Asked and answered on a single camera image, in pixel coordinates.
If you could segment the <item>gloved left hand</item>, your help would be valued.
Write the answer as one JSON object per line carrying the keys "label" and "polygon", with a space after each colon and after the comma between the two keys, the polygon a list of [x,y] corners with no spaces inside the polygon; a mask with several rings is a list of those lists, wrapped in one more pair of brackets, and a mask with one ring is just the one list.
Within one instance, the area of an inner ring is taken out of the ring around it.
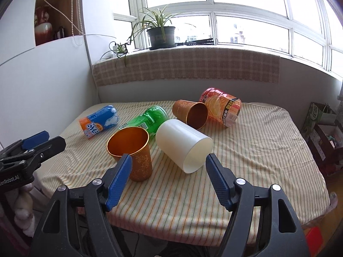
{"label": "gloved left hand", "polygon": [[33,199],[30,195],[33,187],[33,184],[29,183],[5,193],[9,206],[15,215],[15,225],[20,228],[27,237],[33,237],[35,232]]}

